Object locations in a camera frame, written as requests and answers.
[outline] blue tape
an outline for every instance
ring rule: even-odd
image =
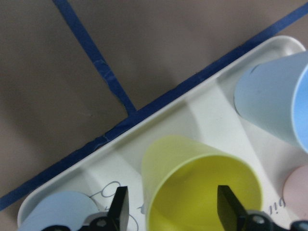
[[[153,113],[168,105],[170,102],[174,101],[193,87],[197,86],[207,78],[211,77],[217,71],[226,67],[227,65],[235,61],[237,58],[249,52],[251,49],[264,42],[265,40],[271,38],[272,36],[285,29],[287,26],[291,25],[306,14],[308,14],[308,3],[297,8],[295,11],[291,12],[278,22],[274,23],[256,36],[252,37],[242,46],[239,46],[231,52],[227,53],[226,55],[222,56],[220,59],[210,64],[199,73],[180,83],[176,88],[168,91],[150,104],[133,113],[133,115],[129,116],[128,118],[120,122],[118,125],[116,125],[113,129],[105,133],[105,135],[89,142],[83,148],[76,150],[66,158],[62,159],[48,169],[39,173],[34,178],[28,180],[18,188],[1,197],[0,211],[5,209],[12,203],[16,202],[17,200],[21,199],[23,196],[29,194],[37,187],[49,181],[59,173],[63,172],[67,168],[77,163],[78,161],[82,160],[84,157],[94,152],[98,147],[105,145],[106,143],[112,141],[125,131],[142,122],[144,119],[151,116]]]
[[[78,19],[73,8],[70,6],[67,0],[53,0],[53,2],[58,7],[64,20],[70,27],[71,31],[77,38],[78,42],[80,43],[88,57],[91,59],[97,71],[106,81],[110,91],[122,102],[128,115],[134,113],[136,111],[135,106],[130,101],[129,97],[126,95],[122,86],[116,79],[114,73],[108,66],[107,62],[96,47],[90,35],[87,33],[84,26]]]

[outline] screw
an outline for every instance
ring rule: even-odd
[[[253,216],[252,220],[257,224],[264,224],[265,220],[261,216]]]

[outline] floor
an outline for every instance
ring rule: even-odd
[[[140,110],[306,1],[69,3]],[[128,114],[51,0],[3,0],[0,21],[1,204]],[[303,16],[277,35],[308,47],[307,25]],[[1,230],[17,229],[26,195],[0,211]]]

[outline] cup rim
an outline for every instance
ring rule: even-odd
[[[180,165],[176,166],[175,168],[173,168],[165,177],[164,179],[158,184],[157,188],[155,189],[155,192],[153,193],[153,197],[151,198],[148,206],[147,206],[147,209],[146,209],[146,229],[149,230],[149,219],[150,219],[150,211],[151,211],[151,208],[153,206],[153,203],[154,203],[154,200],[158,194],[158,192],[160,191],[160,189],[162,188],[162,186],[165,184],[165,182],[176,172],[178,171],[180,168],[182,168],[183,166],[185,166],[186,164],[192,162],[192,161],[195,161],[197,159],[201,159],[201,158],[206,158],[206,157],[210,157],[210,156],[223,156],[223,157],[228,157],[228,158],[232,158],[232,159],[235,159],[236,161],[239,161],[241,162],[242,164],[248,166],[248,168],[250,169],[250,171],[252,172],[252,174],[255,176],[256,178],[256,182],[260,188],[260,196],[261,196],[261,204],[260,204],[260,208],[263,207],[263,191],[262,191],[262,184],[261,184],[261,181],[259,179],[259,177],[257,177],[257,173],[256,171],[251,167],[251,165],[249,163],[247,163],[246,161],[244,161],[243,159],[235,156],[235,155],[232,155],[232,154],[228,154],[228,153],[224,153],[224,152],[221,152],[219,154],[217,153],[209,153],[209,154],[200,154],[200,155],[197,155],[197,156],[194,156],[192,158],[189,158],[187,159],[186,161],[184,161],[183,163],[181,163]]]
[[[296,101],[298,99],[299,91],[303,87],[302,86],[303,84],[304,84],[305,88],[308,89],[308,62],[306,64],[305,68],[302,70],[302,72],[300,74],[300,77],[298,78],[298,80],[296,82],[295,90],[294,90],[294,93],[292,95],[292,104],[291,104],[291,108],[292,108],[292,110],[291,110],[292,128],[293,128],[293,132],[294,132],[296,141],[299,144],[299,146],[306,153],[308,153],[308,140],[305,142],[303,137],[301,137],[301,135],[299,134],[298,124],[297,124],[296,119],[295,119],[296,105],[297,105]],[[307,109],[307,113],[306,114],[307,115],[304,116],[304,117],[306,117],[307,118],[306,121],[308,121],[308,109]]]

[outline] yellow plastic cup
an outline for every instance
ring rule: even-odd
[[[150,145],[141,175],[147,231],[223,231],[218,185],[229,185],[246,209],[261,209],[261,188],[246,163],[182,136]]]

